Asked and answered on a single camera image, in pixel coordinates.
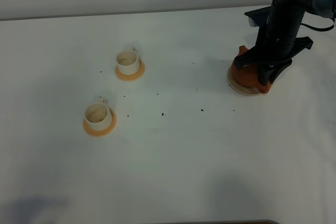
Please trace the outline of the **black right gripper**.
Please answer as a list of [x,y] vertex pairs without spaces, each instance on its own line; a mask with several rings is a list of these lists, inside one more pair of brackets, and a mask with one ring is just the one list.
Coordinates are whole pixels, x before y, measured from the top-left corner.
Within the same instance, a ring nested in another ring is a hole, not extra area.
[[277,64],[258,66],[258,81],[262,86],[273,84],[292,64],[290,59],[304,49],[311,49],[313,41],[308,36],[296,38],[304,13],[300,5],[271,5],[245,13],[259,26],[250,53],[252,64]]

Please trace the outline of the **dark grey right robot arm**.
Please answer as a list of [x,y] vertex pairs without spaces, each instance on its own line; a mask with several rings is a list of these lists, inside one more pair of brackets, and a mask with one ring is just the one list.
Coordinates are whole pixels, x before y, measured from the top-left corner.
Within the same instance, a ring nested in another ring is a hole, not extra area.
[[269,7],[246,12],[258,27],[255,46],[234,61],[240,69],[256,66],[262,86],[274,80],[304,49],[311,49],[309,37],[297,36],[305,13],[335,21],[335,0],[272,0]]

